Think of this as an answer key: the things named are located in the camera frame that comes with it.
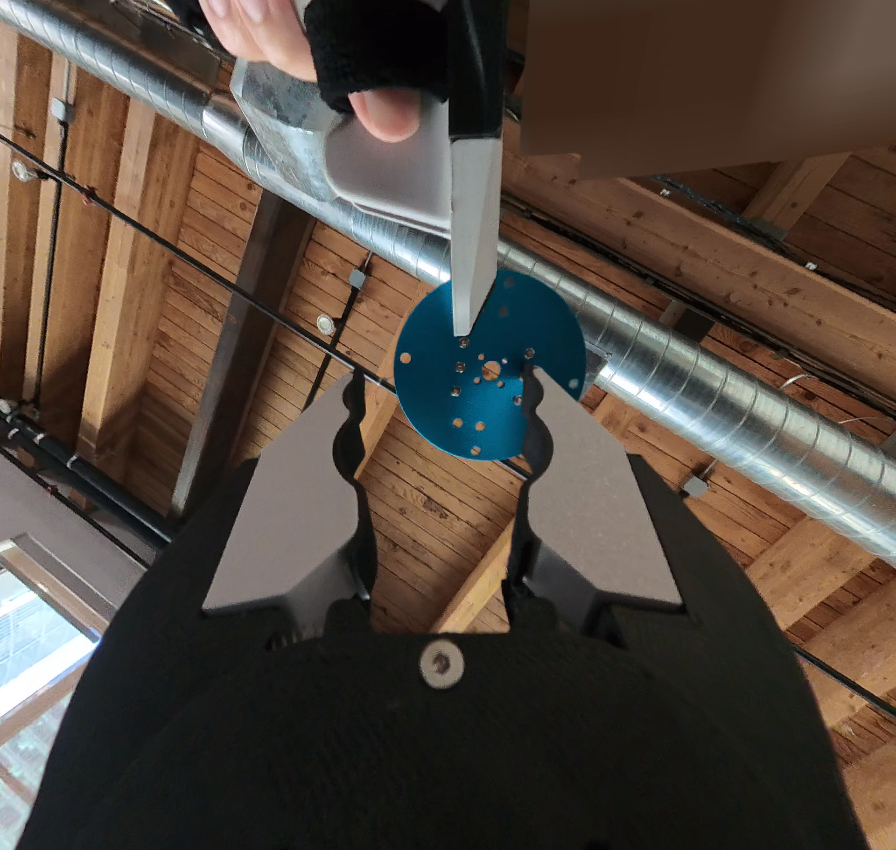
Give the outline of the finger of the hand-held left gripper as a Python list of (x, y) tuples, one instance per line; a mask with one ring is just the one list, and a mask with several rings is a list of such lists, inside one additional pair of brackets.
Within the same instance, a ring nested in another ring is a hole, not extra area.
[(503, 137), (451, 143), (454, 334), (470, 334), (497, 276)]

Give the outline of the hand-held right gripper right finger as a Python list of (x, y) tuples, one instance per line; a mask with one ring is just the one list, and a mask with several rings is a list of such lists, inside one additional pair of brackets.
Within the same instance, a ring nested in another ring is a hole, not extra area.
[(530, 602), (573, 632), (624, 606), (685, 609), (624, 446), (546, 370), (522, 373), (521, 486), (505, 576), (505, 609), (521, 626)]

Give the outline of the silver ventilation duct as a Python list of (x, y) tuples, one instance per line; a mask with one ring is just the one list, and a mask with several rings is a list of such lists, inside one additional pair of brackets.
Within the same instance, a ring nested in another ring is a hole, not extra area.
[[(283, 181), (235, 104), (141, 53), (81, 4), (108, 0), (1, 0), (2, 22), (150, 106), (364, 249), (427, 284), (449, 279), (446, 240), (304, 195)], [(595, 380), (601, 389), (894, 565), (895, 464), (880, 447), (513, 240), (500, 238), (498, 263), (563, 296), (586, 343), (608, 359)]]

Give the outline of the blue round metal plate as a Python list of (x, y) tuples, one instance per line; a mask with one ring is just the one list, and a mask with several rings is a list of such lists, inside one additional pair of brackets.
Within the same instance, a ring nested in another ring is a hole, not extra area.
[(416, 306), (399, 334), (394, 384), (411, 426), (445, 453), (465, 460), (521, 455), (523, 372), (544, 370), (578, 400), (585, 388), (586, 343), (561, 296), (523, 273), (499, 270), (471, 332), (454, 334), (451, 282)]

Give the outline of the person's left hand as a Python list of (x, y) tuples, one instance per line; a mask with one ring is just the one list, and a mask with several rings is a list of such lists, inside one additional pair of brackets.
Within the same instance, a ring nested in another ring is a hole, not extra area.
[[(292, 0), (198, 0), (223, 47), (238, 58), (266, 62), (315, 83), (308, 39)], [(376, 139), (401, 142), (420, 127), (418, 91), (394, 88), (349, 95), (357, 120)]]

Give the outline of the black ceiling pipes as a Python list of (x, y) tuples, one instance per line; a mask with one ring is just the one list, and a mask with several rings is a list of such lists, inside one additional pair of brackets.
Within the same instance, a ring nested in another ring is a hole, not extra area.
[(163, 550), (174, 540), (175, 529), (157, 511), (75, 453), (6, 398), (1, 399), (1, 422), (4, 440), (11, 441), (44, 469), (61, 477), (76, 493), (118, 520), (141, 541)]

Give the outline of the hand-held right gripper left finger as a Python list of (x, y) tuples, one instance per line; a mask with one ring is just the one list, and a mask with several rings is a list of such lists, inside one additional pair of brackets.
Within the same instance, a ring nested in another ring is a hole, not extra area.
[(276, 608), (323, 630), (330, 607), (371, 599), (375, 530), (356, 474), (364, 460), (365, 378), (345, 374), (257, 460), (203, 612)]

